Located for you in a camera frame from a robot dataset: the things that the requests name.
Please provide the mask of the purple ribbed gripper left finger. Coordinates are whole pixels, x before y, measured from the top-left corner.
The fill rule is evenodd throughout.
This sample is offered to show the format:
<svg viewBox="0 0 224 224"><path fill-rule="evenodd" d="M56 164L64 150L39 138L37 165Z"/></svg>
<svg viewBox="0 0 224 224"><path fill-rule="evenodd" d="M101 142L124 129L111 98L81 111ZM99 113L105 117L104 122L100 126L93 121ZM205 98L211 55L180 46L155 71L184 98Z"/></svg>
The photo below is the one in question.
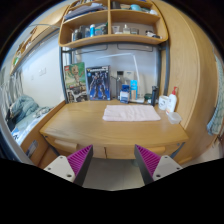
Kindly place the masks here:
<svg viewBox="0 0 224 224"><path fill-rule="evenodd" d="M92 157L93 146L89 145L69 156L58 156L44 170L82 186Z"/></svg>

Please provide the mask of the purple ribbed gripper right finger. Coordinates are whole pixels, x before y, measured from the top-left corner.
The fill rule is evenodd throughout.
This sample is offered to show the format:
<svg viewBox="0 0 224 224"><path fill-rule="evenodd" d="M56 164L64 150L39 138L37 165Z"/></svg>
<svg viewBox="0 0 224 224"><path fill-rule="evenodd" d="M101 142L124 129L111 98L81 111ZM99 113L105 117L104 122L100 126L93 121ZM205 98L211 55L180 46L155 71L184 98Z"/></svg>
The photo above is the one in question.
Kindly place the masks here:
<svg viewBox="0 0 224 224"><path fill-rule="evenodd" d="M170 156L159 156L139 145L135 146L134 155L145 184L150 184L182 169Z"/></svg>

